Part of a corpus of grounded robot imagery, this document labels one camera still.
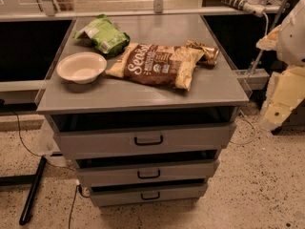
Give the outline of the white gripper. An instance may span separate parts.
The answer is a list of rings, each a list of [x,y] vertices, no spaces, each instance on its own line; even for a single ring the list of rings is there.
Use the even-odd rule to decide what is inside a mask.
[[[259,39],[256,46],[263,51],[278,51],[278,25]],[[260,112],[259,127],[273,131],[279,128],[293,110],[305,99],[305,68],[289,66],[282,73],[273,72],[269,79],[266,100]]]

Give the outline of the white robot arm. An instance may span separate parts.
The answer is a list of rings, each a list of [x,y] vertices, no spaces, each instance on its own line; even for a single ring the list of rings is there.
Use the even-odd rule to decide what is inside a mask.
[[[276,51],[277,59],[288,65],[264,102],[260,127],[279,128],[305,99],[305,0],[299,0],[282,23],[259,39],[256,46],[263,51]]]

